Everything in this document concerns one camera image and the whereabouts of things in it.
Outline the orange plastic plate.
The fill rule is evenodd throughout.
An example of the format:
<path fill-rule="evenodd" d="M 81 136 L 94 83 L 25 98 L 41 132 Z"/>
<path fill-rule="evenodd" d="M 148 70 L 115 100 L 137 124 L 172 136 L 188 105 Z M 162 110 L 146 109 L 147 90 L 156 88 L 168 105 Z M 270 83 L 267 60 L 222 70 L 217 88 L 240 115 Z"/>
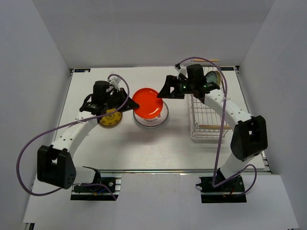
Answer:
<path fill-rule="evenodd" d="M 142 88 L 137 90 L 132 99 L 139 105 L 134 109 L 137 116 L 144 119 L 153 119 L 157 117 L 163 109 L 163 100 L 157 97 L 158 92 L 151 88 Z"/>

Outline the yellow patterned plate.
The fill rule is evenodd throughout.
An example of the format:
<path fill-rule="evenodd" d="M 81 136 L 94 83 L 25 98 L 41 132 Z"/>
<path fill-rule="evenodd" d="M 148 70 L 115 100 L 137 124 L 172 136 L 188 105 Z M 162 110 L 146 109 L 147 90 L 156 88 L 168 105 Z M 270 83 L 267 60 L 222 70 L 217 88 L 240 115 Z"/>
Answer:
<path fill-rule="evenodd" d="M 104 128 L 113 128 L 121 122 L 122 117 L 121 112 L 115 112 L 114 114 L 102 117 L 99 125 Z"/>

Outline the white plate red characters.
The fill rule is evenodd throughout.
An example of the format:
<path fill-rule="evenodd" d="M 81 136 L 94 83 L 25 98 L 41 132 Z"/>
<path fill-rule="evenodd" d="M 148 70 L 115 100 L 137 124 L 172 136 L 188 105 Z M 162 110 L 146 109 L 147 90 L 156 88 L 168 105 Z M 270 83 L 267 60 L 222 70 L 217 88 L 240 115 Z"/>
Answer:
<path fill-rule="evenodd" d="M 144 119 L 136 115 L 135 112 L 133 112 L 133 118 L 136 124 L 143 128 L 158 128 L 162 126 L 169 117 L 169 108 L 165 102 L 163 102 L 163 108 L 160 114 L 158 114 L 155 118 L 151 119 Z"/>

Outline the blue floral plate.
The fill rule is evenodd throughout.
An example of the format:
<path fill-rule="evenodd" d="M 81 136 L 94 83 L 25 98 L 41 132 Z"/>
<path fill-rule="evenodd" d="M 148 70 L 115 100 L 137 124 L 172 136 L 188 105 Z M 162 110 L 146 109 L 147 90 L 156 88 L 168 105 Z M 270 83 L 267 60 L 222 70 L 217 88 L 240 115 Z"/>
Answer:
<path fill-rule="evenodd" d="M 213 82 L 216 84 L 218 81 L 217 74 L 215 71 L 209 71 L 208 73 L 206 73 L 205 78 L 207 83 Z"/>

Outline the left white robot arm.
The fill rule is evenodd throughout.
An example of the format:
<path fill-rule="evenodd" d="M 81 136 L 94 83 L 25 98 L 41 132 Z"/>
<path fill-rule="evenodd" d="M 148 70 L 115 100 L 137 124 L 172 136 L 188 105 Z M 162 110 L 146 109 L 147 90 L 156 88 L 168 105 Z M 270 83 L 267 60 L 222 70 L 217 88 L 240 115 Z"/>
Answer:
<path fill-rule="evenodd" d="M 37 178 L 39 181 L 63 189 L 73 184 L 85 184 L 90 191 L 101 187 L 97 172 L 89 167 L 75 167 L 73 156 L 87 134 L 100 120 L 115 111 L 126 112 L 139 108 L 123 88 L 116 88 L 108 81 L 96 81 L 93 93 L 88 95 L 76 118 L 65 132 L 49 146 L 37 152 Z"/>

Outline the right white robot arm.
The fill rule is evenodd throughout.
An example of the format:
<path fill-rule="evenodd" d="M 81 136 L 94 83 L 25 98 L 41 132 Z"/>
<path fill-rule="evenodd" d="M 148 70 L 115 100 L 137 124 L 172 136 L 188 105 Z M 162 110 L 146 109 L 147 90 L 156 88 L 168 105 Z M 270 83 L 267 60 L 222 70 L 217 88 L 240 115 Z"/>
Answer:
<path fill-rule="evenodd" d="M 183 99 L 191 94 L 203 104 L 213 109 L 221 117 L 221 130 L 228 124 L 233 136 L 230 143 L 231 153 L 226 162 L 218 167 L 220 150 L 217 150 L 213 171 L 212 186 L 228 191 L 246 168 L 252 167 L 252 159 L 268 147 L 266 121 L 262 116 L 253 116 L 241 110 L 228 98 L 226 78 L 219 67 L 221 83 L 208 81 L 201 64 L 184 67 L 175 65 L 177 75 L 168 75 L 158 94 L 163 99 Z"/>

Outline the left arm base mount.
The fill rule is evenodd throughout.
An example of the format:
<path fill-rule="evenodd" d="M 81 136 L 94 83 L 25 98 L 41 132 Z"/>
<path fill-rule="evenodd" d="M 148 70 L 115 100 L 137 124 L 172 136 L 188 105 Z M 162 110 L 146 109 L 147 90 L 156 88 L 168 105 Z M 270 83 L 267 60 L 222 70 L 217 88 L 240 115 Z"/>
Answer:
<path fill-rule="evenodd" d="M 93 181 L 88 186 L 85 182 L 74 184 L 71 201 L 116 201 L 120 193 L 122 174 L 84 167 L 94 172 Z"/>

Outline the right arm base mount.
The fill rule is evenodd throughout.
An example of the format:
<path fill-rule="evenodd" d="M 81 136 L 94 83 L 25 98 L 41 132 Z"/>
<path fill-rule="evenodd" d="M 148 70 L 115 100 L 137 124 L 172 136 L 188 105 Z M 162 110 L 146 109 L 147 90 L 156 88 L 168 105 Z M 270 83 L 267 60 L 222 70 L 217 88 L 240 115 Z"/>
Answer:
<path fill-rule="evenodd" d="M 243 179 L 241 176 L 228 181 L 219 187 L 212 186 L 212 177 L 200 177 L 196 188 L 201 192 L 203 204 L 246 203 L 246 195 Z"/>

